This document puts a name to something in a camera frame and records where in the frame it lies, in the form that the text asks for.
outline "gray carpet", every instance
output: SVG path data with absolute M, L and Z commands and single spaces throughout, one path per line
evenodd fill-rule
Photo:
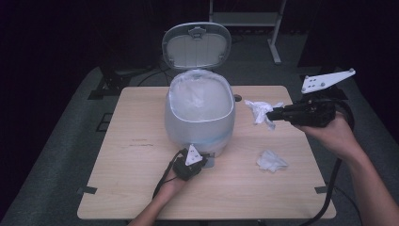
M 297 68 L 306 35 L 279 35 L 277 47 L 282 64 L 273 63 L 266 46 L 266 36 L 248 35 L 235 37 L 228 61 L 214 69 L 227 78 L 232 86 L 283 85 L 293 100 L 301 98 L 301 74 L 317 74 L 320 68 Z M 163 69 L 165 63 L 160 60 Z M 130 86 L 137 86 L 153 72 L 135 76 Z M 177 72 L 167 71 L 169 76 Z M 1 222 L 1 225 L 126 225 L 123 220 L 82 220 L 76 215 L 81 195 L 79 187 L 85 186 L 104 139 L 104 132 L 96 132 L 104 113 L 112 113 L 118 96 L 106 96 L 102 100 L 88 100 L 90 92 L 97 88 L 102 78 L 98 68 L 93 69 L 73 95 L 53 134 L 41 152 L 24 186 Z M 167 86 L 170 78 L 163 73 L 151 76 L 141 86 Z M 392 196 L 399 202 L 399 147 L 387 132 L 375 112 L 360 94 L 352 78 L 342 81 L 343 89 L 356 117 L 355 133 L 359 143 L 386 183 Z M 309 137 L 311 148 L 326 181 L 329 180 L 335 161 L 333 154 Z M 337 216 L 320 220 L 314 225 L 360 225 L 359 217 L 347 195 L 354 200 L 348 169 L 342 165 L 332 200 Z M 272 225 L 298 225 L 304 220 L 267 219 Z M 195 221 L 163 221 L 159 225 L 200 225 Z M 255 220 L 211 221 L 209 225 L 244 226 L 258 225 Z

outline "black strap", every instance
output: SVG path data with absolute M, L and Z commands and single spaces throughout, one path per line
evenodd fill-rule
M 152 194 L 152 198 L 154 198 L 156 196 L 156 194 L 158 194 L 159 189 L 161 188 L 161 186 L 164 184 L 165 179 L 167 179 L 168 173 L 170 172 L 170 170 L 173 167 L 173 163 L 176 161 L 177 156 L 179 156 L 179 154 L 184 153 L 184 151 L 186 151 L 186 149 L 180 150 L 178 151 L 174 157 L 172 158 L 172 160 L 169 162 L 169 165 L 167 167 L 167 169 L 165 169 L 164 175 L 162 176 L 161 180 L 159 180 L 158 185 L 156 185 L 155 190 L 153 191 Z

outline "wooden table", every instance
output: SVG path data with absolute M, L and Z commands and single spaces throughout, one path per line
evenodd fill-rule
M 215 166 L 203 169 L 160 213 L 159 219 L 312 218 L 326 194 L 305 135 L 289 122 L 276 130 L 254 125 L 244 100 L 291 104 L 285 87 L 232 87 L 243 97 L 236 103 L 232 138 Z M 79 218 L 135 218 L 150 202 L 168 162 L 179 151 L 164 126 L 167 87 L 123 90 L 106 132 L 89 187 L 78 209 Z M 289 167 L 275 173 L 260 170 L 256 160 L 274 151 Z M 331 204 L 323 218 L 336 214 Z

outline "person's right hand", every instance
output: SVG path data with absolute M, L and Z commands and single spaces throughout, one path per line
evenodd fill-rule
M 335 153 L 343 161 L 351 160 L 362 152 L 348 123 L 342 113 L 337 112 L 335 120 L 327 127 L 309 127 L 295 125 L 296 128 L 306 134 L 317 138 L 327 149 Z

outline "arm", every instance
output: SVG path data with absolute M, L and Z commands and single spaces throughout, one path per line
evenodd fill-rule
M 364 225 L 395 225 L 399 222 L 398 205 L 341 113 L 337 113 L 336 119 L 326 128 L 296 128 L 317 138 L 348 165 Z
M 158 214 L 167 205 L 167 203 L 184 187 L 186 181 L 175 178 L 176 174 L 171 170 L 167 176 L 167 180 L 172 179 L 169 182 L 164 183 L 158 194 L 153 198 L 153 200 L 147 205 L 147 207 L 128 224 L 128 226 L 134 225 L 153 225 Z

